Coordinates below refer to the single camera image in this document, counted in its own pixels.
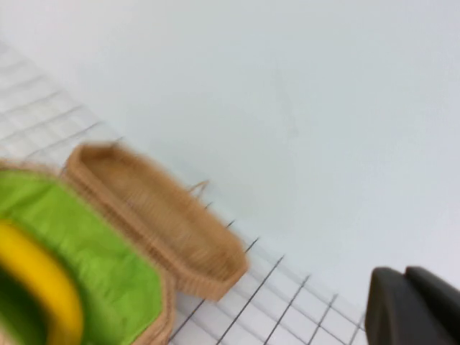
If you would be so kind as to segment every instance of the white background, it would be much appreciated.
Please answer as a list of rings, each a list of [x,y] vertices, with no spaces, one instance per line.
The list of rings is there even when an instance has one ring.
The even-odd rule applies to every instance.
[[[460,286],[460,3],[0,0],[3,37],[299,267]]]

